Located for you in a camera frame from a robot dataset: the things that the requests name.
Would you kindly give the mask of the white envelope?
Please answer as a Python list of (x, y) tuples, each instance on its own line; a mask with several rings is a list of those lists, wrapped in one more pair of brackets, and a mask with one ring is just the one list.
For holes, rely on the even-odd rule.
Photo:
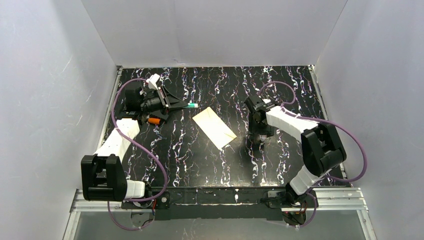
[(219, 150), (222, 150), (226, 145), (237, 138), (236, 134), (211, 107), (207, 107), (196, 114), (192, 119)]

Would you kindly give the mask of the white green glue stick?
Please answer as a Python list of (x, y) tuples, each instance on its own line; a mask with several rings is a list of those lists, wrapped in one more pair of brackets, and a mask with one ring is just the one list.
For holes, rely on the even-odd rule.
[(197, 103), (189, 103), (187, 106), (186, 106), (186, 108), (188, 108), (188, 109), (196, 109), (196, 108), (198, 108), (199, 107), (199, 105), (197, 104)]

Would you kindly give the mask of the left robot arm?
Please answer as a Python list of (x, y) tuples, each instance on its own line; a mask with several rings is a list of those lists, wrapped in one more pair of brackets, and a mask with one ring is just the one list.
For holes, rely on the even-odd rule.
[[(135, 138), (143, 123), (161, 125), (173, 112), (197, 108), (198, 105), (187, 103), (170, 93), (158, 83), (159, 78), (158, 74), (148, 79), (134, 78), (118, 90), (113, 103), (118, 102), (121, 94), (124, 94), (125, 103), (119, 114), (116, 114), (114, 106), (111, 107), (114, 129), (95, 153), (85, 155), (80, 162), (85, 200), (140, 203), (155, 200), (166, 192), (168, 175), (165, 167), (155, 154), (137, 143)], [(126, 178), (122, 161), (130, 145), (143, 150), (159, 166), (164, 184), (158, 193), (149, 196), (146, 182)]]

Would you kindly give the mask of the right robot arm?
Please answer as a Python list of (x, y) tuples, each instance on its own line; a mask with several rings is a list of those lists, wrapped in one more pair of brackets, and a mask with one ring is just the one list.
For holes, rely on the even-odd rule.
[(286, 186), (286, 196), (296, 199), (347, 158), (336, 130), (330, 123), (302, 119), (270, 100), (252, 95), (244, 101), (248, 113), (248, 136), (254, 143), (264, 142), (276, 130), (300, 142), (303, 166)]

